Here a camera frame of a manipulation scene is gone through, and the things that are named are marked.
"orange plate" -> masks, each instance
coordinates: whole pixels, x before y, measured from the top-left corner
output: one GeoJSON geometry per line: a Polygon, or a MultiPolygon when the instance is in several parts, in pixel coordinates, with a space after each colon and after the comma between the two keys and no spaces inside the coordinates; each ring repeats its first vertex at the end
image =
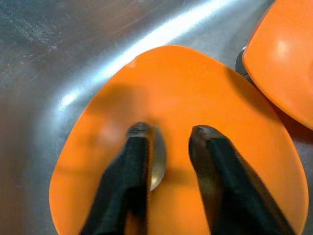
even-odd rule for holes
{"type": "Polygon", "coordinates": [[[280,109],[313,130],[313,1],[278,0],[243,55],[248,74],[280,109]]]}
{"type": "Polygon", "coordinates": [[[72,130],[50,184],[50,208],[61,235],[77,235],[103,171],[131,124],[158,125],[168,167],[149,205],[151,235],[209,233],[188,156],[191,128],[216,127],[262,178],[297,233],[304,227],[308,189],[299,156],[266,99],[220,62],[179,46],[138,56],[96,95],[72,130]]]}

